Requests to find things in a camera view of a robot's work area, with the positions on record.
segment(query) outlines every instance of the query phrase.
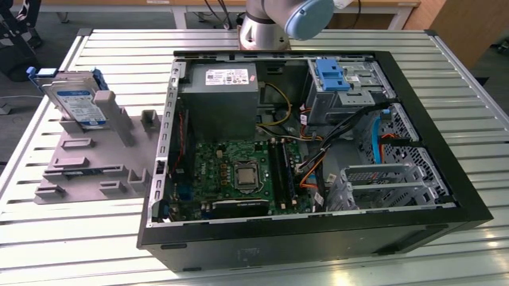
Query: motherboard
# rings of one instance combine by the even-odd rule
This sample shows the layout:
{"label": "motherboard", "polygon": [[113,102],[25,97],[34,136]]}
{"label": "motherboard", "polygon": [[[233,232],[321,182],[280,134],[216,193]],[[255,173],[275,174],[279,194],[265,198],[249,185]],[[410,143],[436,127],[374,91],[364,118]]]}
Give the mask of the motherboard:
{"label": "motherboard", "polygon": [[197,143],[193,180],[176,186],[177,219],[311,212],[309,196],[293,181],[300,161],[291,140]]}

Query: yellow wire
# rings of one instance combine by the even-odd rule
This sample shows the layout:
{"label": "yellow wire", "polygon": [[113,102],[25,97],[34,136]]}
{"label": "yellow wire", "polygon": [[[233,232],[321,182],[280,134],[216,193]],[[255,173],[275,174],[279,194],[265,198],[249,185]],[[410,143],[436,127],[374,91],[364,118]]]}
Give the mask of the yellow wire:
{"label": "yellow wire", "polygon": [[281,92],[281,90],[275,85],[272,85],[269,82],[265,82],[264,85],[271,86],[276,90],[276,92],[284,98],[285,104],[288,105],[288,111],[285,112],[285,116],[284,116],[284,118],[281,120],[275,121],[275,122],[269,122],[269,123],[260,123],[260,124],[257,124],[257,126],[275,126],[275,125],[283,123],[289,118],[291,104],[289,104],[288,97],[285,96],[285,94]]}

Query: hard drive label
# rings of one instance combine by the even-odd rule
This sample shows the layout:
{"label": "hard drive label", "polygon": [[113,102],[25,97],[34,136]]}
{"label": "hard drive label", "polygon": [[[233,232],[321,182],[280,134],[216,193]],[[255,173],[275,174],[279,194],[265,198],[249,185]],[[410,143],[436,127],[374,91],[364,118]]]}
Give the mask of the hard drive label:
{"label": "hard drive label", "polygon": [[105,123],[104,114],[92,102],[89,91],[57,91],[56,94],[77,122],[88,126]]}

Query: blue plastic latch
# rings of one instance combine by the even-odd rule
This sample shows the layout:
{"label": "blue plastic latch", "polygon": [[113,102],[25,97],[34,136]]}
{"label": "blue plastic latch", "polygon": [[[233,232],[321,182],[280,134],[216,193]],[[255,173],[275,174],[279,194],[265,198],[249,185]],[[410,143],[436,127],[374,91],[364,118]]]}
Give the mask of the blue plastic latch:
{"label": "blue plastic latch", "polygon": [[34,67],[29,67],[26,69],[26,76],[28,76],[28,79],[30,80],[30,82],[33,83],[33,85],[36,86],[36,88],[38,89],[38,91],[44,94],[42,89],[40,88],[37,82],[34,81],[34,78],[37,76],[37,74],[36,74],[36,68]]}
{"label": "blue plastic latch", "polygon": [[335,60],[316,59],[316,75],[321,80],[321,90],[324,91],[348,91],[349,83],[344,80],[343,69],[337,66]]}

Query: ram slot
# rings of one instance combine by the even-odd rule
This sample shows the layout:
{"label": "ram slot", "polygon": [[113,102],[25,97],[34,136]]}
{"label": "ram slot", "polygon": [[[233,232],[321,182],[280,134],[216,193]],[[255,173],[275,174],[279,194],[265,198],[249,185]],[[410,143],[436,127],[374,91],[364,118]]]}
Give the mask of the ram slot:
{"label": "ram slot", "polygon": [[295,189],[284,142],[268,140],[268,164],[276,207],[285,209],[293,203]]}

